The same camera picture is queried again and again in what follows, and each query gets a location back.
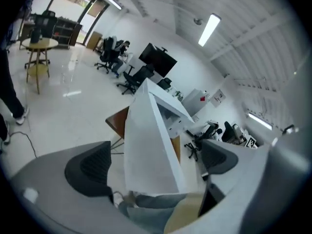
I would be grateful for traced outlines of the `round wooden table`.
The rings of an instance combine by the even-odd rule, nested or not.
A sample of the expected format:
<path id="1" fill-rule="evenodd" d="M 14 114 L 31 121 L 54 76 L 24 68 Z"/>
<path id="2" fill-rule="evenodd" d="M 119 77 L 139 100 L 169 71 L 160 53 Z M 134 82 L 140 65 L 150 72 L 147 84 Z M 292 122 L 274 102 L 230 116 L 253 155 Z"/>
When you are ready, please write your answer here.
<path id="1" fill-rule="evenodd" d="M 50 77 L 47 51 L 57 47 L 58 44 L 58 41 L 52 38 L 41 38 L 37 43 L 31 43 L 31 39 L 28 38 L 21 43 L 30 51 L 29 61 L 26 64 L 26 82 L 30 76 L 35 78 L 38 95 L 40 94 L 39 77 L 44 74 Z"/>

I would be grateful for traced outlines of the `black office chair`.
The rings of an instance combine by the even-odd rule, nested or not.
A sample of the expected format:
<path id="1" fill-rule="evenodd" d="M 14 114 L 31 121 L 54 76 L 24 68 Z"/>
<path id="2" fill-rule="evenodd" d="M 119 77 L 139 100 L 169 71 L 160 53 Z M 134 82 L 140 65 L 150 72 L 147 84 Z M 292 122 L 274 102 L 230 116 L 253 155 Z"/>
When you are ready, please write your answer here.
<path id="1" fill-rule="evenodd" d="M 163 78 L 160 80 L 157 85 L 164 90 L 168 90 L 171 87 L 171 80 L 169 78 Z"/>
<path id="2" fill-rule="evenodd" d="M 95 63 L 94 66 L 99 70 L 100 68 L 104 68 L 106 70 L 106 74 L 111 70 L 112 63 L 112 51 L 115 49 L 117 44 L 116 36 L 107 37 L 103 41 L 103 51 L 100 54 L 99 62 Z"/>
<path id="3" fill-rule="evenodd" d="M 40 32 L 44 38 L 52 38 L 57 21 L 55 12 L 45 10 L 41 15 L 36 14 L 34 31 Z"/>
<path id="4" fill-rule="evenodd" d="M 195 135 L 188 130 L 186 131 L 186 133 L 193 138 L 192 142 L 184 145 L 184 147 L 188 147 L 191 150 L 189 158 L 194 157 L 195 161 L 198 161 L 197 152 L 201 151 L 202 149 L 202 141 L 209 139 L 217 131 L 218 128 L 219 125 L 217 123 L 211 123 L 209 124 L 209 128 L 205 131 L 205 133 L 201 135 Z"/>
<path id="5" fill-rule="evenodd" d="M 134 69 L 131 66 L 130 71 L 123 72 L 123 76 L 125 78 L 125 83 L 118 83 L 117 87 L 122 86 L 126 88 L 122 94 L 124 95 L 127 91 L 130 91 L 133 95 L 135 94 L 137 88 L 143 83 L 146 78 L 151 78 L 154 75 L 155 68 L 152 64 L 143 65 L 135 74 L 131 75 L 131 70 Z"/>

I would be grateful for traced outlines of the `person's grey trousers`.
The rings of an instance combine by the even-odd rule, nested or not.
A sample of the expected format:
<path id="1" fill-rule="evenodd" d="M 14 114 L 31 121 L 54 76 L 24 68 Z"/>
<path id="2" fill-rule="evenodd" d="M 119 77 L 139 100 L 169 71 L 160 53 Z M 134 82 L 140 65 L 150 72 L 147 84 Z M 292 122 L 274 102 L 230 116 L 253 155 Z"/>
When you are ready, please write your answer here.
<path id="1" fill-rule="evenodd" d="M 126 197 L 124 197 L 124 202 L 117 209 L 147 232 L 163 234 L 174 207 L 185 197 L 185 194 L 138 195 L 134 197 L 132 202 L 126 201 Z"/>

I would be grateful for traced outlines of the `dark shelf unit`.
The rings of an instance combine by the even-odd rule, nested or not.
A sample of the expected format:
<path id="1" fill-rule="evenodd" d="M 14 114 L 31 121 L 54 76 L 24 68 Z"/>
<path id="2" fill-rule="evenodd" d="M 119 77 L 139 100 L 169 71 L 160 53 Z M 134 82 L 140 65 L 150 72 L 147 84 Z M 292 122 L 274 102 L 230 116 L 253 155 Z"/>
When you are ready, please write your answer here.
<path id="1" fill-rule="evenodd" d="M 59 17 L 52 38 L 58 42 L 57 49 L 69 49 L 75 46 L 82 25 L 78 22 Z"/>

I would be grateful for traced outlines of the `black wall screen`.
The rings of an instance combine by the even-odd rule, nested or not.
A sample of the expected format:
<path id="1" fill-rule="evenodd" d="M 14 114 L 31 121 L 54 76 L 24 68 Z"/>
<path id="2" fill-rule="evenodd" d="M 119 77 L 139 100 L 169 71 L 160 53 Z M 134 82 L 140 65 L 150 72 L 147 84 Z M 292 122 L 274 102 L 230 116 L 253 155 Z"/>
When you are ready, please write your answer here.
<path id="1" fill-rule="evenodd" d="M 164 78 L 177 63 L 166 52 L 166 49 L 159 49 L 152 43 L 149 43 L 140 54 L 139 59 L 145 64 L 153 65 L 155 71 Z"/>

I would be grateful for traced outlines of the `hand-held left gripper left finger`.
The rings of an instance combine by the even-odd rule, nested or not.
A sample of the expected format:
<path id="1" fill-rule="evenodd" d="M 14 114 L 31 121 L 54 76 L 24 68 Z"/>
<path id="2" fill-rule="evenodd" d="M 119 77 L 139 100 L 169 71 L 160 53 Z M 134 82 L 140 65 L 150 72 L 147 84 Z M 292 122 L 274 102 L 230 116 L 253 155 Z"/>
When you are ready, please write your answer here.
<path id="1" fill-rule="evenodd" d="M 113 203 L 111 143 L 94 142 L 35 158 L 11 185 L 48 234 L 148 234 Z"/>

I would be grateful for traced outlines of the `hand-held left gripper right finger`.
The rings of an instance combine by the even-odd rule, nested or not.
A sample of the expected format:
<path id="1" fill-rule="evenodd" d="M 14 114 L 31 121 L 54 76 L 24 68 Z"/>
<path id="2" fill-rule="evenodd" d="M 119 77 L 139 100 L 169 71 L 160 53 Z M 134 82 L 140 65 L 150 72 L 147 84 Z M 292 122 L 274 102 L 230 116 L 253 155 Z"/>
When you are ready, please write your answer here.
<path id="1" fill-rule="evenodd" d="M 249 161 L 208 180 L 216 204 L 202 232 L 308 232 L 311 224 L 311 132 L 297 130 L 256 150 Z"/>

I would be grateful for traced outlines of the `person's white shoe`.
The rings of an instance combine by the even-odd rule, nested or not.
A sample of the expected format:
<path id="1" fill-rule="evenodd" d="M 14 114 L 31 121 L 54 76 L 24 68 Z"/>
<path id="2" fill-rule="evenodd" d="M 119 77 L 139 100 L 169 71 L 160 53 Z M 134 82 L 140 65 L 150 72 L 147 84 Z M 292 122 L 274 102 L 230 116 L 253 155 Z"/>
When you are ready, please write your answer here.
<path id="1" fill-rule="evenodd" d="M 114 191 L 113 192 L 113 201 L 114 205 L 118 208 L 119 205 L 124 202 L 124 196 L 122 195 L 121 192 L 119 191 Z"/>

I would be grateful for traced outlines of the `grey fridge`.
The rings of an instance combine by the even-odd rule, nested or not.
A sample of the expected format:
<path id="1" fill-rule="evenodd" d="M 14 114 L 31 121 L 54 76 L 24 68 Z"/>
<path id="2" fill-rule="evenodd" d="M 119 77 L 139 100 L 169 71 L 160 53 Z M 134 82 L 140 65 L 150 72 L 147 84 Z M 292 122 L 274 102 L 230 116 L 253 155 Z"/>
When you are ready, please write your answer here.
<path id="1" fill-rule="evenodd" d="M 208 102 L 210 93 L 193 89 L 183 100 L 182 105 L 191 117 L 194 117 Z"/>

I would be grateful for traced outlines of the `white patterned device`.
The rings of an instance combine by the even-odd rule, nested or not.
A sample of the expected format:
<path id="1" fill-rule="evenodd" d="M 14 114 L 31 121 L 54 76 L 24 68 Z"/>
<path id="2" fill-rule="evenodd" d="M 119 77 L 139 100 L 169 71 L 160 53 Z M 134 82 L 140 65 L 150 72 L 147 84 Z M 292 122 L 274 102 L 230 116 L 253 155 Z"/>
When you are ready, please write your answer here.
<path id="1" fill-rule="evenodd" d="M 256 139 L 252 137 L 250 134 L 245 133 L 237 124 L 233 125 L 233 130 L 234 130 L 233 144 L 252 149 L 258 148 L 258 146 L 256 145 Z"/>

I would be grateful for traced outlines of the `white cardboard box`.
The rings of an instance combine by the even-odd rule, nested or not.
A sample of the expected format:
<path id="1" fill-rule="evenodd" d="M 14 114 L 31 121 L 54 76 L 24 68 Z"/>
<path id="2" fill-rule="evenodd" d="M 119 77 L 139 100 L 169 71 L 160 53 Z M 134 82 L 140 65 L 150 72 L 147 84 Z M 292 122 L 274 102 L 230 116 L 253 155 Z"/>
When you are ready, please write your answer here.
<path id="1" fill-rule="evenodd" d="M 126 189 L 143 194 L 186 192 L 185 176 L 154 96 L 143 83 L 134 95 L 125 122 Z"/>

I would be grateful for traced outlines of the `white wall poster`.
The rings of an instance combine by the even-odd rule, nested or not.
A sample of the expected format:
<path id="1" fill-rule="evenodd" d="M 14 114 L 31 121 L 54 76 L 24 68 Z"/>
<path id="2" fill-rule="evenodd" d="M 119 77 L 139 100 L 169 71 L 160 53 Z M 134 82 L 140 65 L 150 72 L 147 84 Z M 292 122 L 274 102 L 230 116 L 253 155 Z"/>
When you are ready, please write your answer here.
<path id="1" fill-rule="evenodd" d="M 226 96 L 225 94 L 220 90 L 218 89 L 213 96 L 211 96 L 210 98 L 210 102 L 211 104 L 217 108 L 219 105 L 222 104 L 222 102 L 225 100 Z"/>

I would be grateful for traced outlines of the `person's beige shirt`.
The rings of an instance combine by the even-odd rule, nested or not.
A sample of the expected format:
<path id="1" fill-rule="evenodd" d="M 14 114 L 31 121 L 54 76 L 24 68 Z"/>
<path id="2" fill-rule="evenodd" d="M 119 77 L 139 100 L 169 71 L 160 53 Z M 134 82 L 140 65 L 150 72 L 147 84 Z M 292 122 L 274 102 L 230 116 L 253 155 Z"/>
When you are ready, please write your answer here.
<path id="1" fill-rule="evenodd" d="M 173 213 L 165 225 L 164 234 L 172 233 L 196 221 L 203 198 L 204 194 L 187 194 L 186 197 L 174 207 Z"/>

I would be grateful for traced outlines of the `black cylinder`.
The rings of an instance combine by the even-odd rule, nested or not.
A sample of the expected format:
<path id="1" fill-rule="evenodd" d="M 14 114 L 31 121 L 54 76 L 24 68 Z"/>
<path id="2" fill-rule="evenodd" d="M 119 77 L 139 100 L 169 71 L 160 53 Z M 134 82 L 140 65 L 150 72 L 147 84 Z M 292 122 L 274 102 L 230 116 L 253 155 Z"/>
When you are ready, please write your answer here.
<path id="1" fill-rule="evenodd" d="M 31 44 L 38 43 L 40 40 L 40 36 L 41 36 L 41 28 L 35 27 L 31 33 L 30 43 Z"/>

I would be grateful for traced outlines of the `long ceiling light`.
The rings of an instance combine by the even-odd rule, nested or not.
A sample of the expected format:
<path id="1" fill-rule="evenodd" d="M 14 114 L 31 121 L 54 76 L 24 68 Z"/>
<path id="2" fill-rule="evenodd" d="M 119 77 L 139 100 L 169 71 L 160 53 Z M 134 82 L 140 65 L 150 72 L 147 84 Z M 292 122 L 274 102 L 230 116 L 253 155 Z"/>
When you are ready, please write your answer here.
<path id="1" fill-rule="evenodd" d="M 110 4 L 115 6 L 118 10 L 122 10 L 122 7 L 115 0 L 107 0 Z"/>
<path id="2" fill-rule="evenodd" d="M 258 122 L 259 124 L 261 124 L 262 126 L 266 127 L 269 130 L 273 130 L 273 127 L 271 124 L 269 124 L 268 122 L 262 120 L 261 118 L 257 117 L 256 115 L 252 114 L 252 113 L 248 113 L 248 117 L 250 117 L 251 119 L 255 120 L 256 122 Z"/>
<path id="3" fill-rule="evenodd" d="M 218 15 L 216 15 L 215 13 L 212 13 L 210 15 L 206 23 L 206 26 L 204 28 L 204 31 L 198 41 L 198 44 L 201 47 L 204 47 L 204 45 L 206 44 L 206 42 L 208 41 L 208 39 L 210 38 L 210 36 L 214 32 L 214 30 L 217 28 L 220 22 L 221 22 L 221 18 Z"/>

